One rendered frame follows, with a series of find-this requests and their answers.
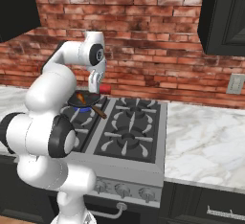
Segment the grey wall socket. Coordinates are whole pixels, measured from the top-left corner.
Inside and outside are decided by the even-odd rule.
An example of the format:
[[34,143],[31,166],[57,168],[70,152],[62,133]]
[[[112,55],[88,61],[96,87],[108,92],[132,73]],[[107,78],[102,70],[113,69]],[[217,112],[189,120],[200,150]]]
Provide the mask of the grey wall socket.
[[245,74],[231,74],[227,94],[240,95],[245,82]]

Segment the black panelled upper cupboard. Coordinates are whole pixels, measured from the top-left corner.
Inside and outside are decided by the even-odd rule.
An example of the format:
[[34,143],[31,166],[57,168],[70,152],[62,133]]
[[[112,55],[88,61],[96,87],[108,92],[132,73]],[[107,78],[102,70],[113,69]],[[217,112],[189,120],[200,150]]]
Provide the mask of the black panelled upper cupboard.
[[245,0],[203,0],[197,32],[206,55],[245,56]]

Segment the grey gas hob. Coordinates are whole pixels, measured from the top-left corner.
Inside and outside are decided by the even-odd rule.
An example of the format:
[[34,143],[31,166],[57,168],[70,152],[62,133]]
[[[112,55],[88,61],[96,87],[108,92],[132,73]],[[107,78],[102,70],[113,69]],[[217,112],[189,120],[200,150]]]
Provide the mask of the grey gas hob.
[[[167,105],[159,101],[102,97],[97,104],[107,118],[94,110],[68,104],[61,112],[77,132],[76,145],[66,162],[91,168],[113,200],[158,208],[164,184]],[[125,184],[130,195],[121,198],[115,186]],[[139,190],[149,188],[155,197],[146,203]]]

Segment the black lower cupboard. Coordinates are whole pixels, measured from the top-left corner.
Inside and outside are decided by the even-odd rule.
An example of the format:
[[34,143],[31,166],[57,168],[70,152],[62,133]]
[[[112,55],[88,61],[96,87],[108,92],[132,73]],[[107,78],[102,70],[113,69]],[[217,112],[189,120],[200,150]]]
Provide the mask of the black lower cupboard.
[[56,194],[24,183],[13,157],[0,156],[0,215],[50,224],[58,214]]

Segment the black narrow cupboard panel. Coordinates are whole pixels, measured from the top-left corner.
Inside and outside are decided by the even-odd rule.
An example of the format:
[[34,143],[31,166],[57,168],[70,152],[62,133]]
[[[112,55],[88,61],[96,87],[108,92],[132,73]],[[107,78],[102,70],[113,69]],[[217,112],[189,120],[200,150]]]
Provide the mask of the black narrow cupboard panel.
[[194,216],[199,195],[196,187],[165,181],[158,224],[197,224]]

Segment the black oven door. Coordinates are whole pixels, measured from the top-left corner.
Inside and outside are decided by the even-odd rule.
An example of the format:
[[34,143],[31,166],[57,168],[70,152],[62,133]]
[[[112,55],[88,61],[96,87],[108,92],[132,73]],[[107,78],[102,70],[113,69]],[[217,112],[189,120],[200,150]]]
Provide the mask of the black oven door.
[[[87,209],[89,211],[97,210],[99,206],[113,207],[112,205],[98,205],[87,203]],[[139,205],[127,205],[127,210],[122,213],[122,216],[118,219],[106,219],[95,216],[98,224],[157,224],[158,223],[158,210],[155,208],[149,208]]]

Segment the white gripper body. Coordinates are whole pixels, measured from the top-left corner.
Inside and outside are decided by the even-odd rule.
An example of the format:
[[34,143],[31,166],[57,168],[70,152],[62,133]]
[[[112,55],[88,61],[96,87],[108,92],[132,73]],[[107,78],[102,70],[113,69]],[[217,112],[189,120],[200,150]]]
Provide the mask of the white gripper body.
[[103,79],[104,72],[97,72],[93,70],[88,78],[88,88],[90,93],[99,93],[100,92],[100,82]]

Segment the red cylindrical object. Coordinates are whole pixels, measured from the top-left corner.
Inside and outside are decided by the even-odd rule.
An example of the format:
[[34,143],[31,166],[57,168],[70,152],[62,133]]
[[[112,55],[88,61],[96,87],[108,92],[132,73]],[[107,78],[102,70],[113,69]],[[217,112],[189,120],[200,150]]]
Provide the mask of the red cylindrical object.
[[100,85],[100,93],[104,95],[111,94],[111,86],[109,84],[101,84]]

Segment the grey hob knob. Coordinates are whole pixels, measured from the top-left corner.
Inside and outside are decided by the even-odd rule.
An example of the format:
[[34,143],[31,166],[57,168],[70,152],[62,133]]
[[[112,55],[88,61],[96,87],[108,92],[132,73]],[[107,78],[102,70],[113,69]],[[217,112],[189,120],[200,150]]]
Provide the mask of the grey hob knob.
[[146,203],[152,201],[155,197],[155,193],[149,188],[142,188],[139,190],[139,195],[143,198]]
[[125,184],[116,185],[115,191],[121,198],[125,198],[130,195],[130,188]]
[[103,181],[98,181],[95,186],[95,191],[97,193],[106,192],[106,184]]

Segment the black drawer front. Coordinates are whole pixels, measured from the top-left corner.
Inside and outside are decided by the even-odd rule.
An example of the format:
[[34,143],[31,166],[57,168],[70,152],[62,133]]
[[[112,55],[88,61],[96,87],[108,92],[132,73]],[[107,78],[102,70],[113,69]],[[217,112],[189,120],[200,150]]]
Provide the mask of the black drawer front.
[[207,221],[217,221],[220,224],[245,224],[245,221],[207,214],[208,205],[212,210],[224,213],[232,210],[233,213],[245,215],[245,194],[224,190],[202,189],[195,211],[196,216]]

